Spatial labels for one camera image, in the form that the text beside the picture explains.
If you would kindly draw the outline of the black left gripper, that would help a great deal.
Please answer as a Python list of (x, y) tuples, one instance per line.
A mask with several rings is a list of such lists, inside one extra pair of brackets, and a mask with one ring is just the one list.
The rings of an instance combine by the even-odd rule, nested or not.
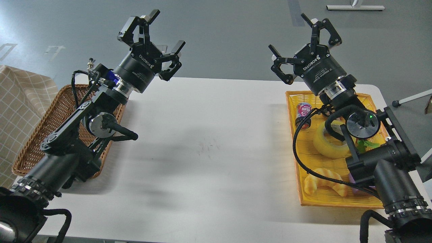
[[(114, 74), (131, 85), (136, 92), (143, 93), (156, 74), (164, 81), (169, 81), (180, 69), (180, 51), (185, 46), (184, 40), (179, 40), (170, 54), (163, 54), (150, 41), (149, 27), (160, 14), (154, 9), (144, 17), (131, 16), (117, 35), (117, 40), (127, 44), (130, 49), (123, 60), (114, 68)], [(139, 28), (138, 42), (134, 42), (134, 31)], [(162, 64), (171, 62), (167, 69), (162, 70)]]

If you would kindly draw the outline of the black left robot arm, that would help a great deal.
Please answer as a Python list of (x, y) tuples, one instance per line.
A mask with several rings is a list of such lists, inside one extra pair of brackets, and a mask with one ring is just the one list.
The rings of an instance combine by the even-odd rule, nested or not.
[[(47, 209), (49, 201), (61, 197), (74, 180), (85, 182), (102, 166), (101, 155), (111, 141), (137, 140), (138, 135), (121, 126), (114, 111), (125, 105), (131, 92), (143, 93), (153, 78), (169, 81), (182, 66), (179, 40), (170, 53), (163, 53), (150, 40), (149, 27), (160, 14), (154, 9), (146, 16), (131, 16), (118, 34), (129, 52), (114, 69), (94, 66), (77, 70), (71, 85), (75, 110), (40, 144), (42, 159), (11, 189), (1, 187), (1, 242), (30, 243), (48, 216), (63, 214), (66, 219), (56, 243), (62, 243), (72, 215), (67, 209)], [(88, 76), (89, 90), (79, 101), (75, 74)]]

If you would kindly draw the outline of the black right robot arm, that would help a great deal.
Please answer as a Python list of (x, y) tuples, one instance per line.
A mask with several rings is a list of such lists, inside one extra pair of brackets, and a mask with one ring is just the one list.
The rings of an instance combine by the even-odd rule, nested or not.
[[(331, 48), (342, 43), (330, 20), (310, 20), (304, 13), (301, 17), (312, 29), (310, 43), (293, 57), (282, 57), (269, 45), (274, 55), (271, 70), (287, 85), (301, 77), (323, 103), (305, 112), (298, 110), (293, 137), (296, 162), (314, 179), (349, 186), (381, 201), (387, 217), (365, 211), (360, 220), (361, 243), (368, 242), (371, 218), (388, 227), (384, 233), (387, 243), (430, 243), (431, 209), (409, 172), (417, 171), (423, 181), (428, 181), (431, 162), (420, 158), (389, 107), (373, 112), (361, 103), (354, 89), (356, 78), (330, 54)], [(316, 172), (298, 157), (298, 134), (319, 113), (326, 116), (324, 130), (349, 148), (351, 156), (346, 163), (353, 182)]]

